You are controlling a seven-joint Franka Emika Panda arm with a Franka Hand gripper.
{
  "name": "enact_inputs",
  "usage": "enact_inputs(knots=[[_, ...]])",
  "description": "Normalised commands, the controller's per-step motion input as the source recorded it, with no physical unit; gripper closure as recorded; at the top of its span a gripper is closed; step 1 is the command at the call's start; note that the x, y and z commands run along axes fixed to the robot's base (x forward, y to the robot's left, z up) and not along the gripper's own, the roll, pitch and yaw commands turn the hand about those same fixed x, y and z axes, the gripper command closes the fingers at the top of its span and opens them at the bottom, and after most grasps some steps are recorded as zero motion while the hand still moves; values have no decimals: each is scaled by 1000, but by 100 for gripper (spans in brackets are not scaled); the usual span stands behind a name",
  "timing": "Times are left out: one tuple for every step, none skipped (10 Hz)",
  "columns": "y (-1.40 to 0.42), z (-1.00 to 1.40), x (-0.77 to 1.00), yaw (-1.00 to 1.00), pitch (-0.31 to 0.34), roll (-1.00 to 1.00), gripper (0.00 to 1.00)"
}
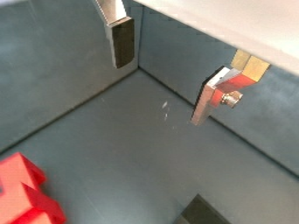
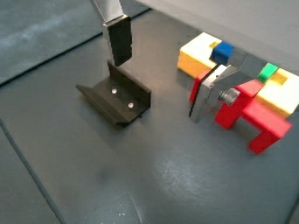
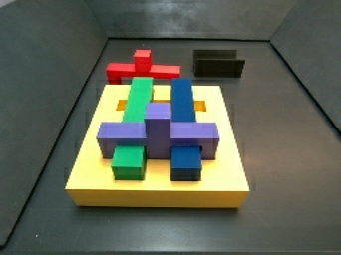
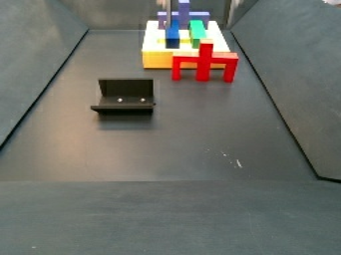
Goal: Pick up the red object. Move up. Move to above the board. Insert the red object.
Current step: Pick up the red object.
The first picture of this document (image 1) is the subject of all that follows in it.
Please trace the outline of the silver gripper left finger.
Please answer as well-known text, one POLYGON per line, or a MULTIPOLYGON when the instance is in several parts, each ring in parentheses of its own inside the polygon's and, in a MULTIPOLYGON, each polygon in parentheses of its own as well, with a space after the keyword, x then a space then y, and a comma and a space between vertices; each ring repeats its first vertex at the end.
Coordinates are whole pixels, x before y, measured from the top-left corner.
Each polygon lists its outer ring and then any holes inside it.
POLYGON ((123 0, 93 0, 104 22, 115 68, 135 58, 135 20, 127 15, 123 0))

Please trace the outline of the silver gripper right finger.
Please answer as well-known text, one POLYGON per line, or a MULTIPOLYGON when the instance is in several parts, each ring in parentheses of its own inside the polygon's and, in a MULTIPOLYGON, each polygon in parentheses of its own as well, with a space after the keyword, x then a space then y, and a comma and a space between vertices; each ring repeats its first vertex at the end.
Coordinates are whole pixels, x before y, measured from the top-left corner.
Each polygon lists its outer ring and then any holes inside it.
POLYGON ((221 66, 201 83, 191 122, 200 125, 219 105, 233 108, 243 97, 239 90, 255 85, 268 68, 269 64, 260 58, 236 50, 231 67, 221 66))

